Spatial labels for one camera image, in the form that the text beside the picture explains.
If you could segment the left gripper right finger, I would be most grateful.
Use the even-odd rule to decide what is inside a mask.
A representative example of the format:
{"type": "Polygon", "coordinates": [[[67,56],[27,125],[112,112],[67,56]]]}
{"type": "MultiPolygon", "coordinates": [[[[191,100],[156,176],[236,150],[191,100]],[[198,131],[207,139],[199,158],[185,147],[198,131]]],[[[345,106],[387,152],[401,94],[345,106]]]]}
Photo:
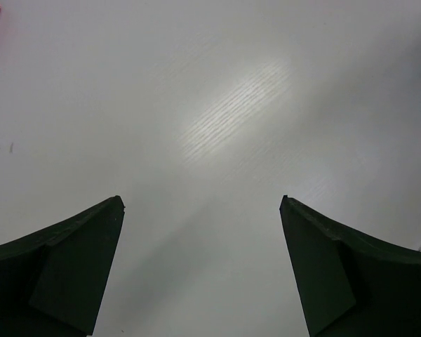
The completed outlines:
{"type": "Polygon", "coordinates": [[[421,336],[421,252],[284,196],[281,222],[310,336],[421,336]]]}

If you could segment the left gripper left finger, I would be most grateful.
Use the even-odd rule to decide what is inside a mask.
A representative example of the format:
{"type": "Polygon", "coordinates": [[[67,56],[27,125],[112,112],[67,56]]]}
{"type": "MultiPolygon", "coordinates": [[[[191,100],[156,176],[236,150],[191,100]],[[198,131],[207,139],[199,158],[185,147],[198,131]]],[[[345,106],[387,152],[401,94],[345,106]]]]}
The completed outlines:
{"type": "Polygon", "coordinates": [[[0,245],[0,336],[92,336],[123,217],[114,196],[0,245]]]}

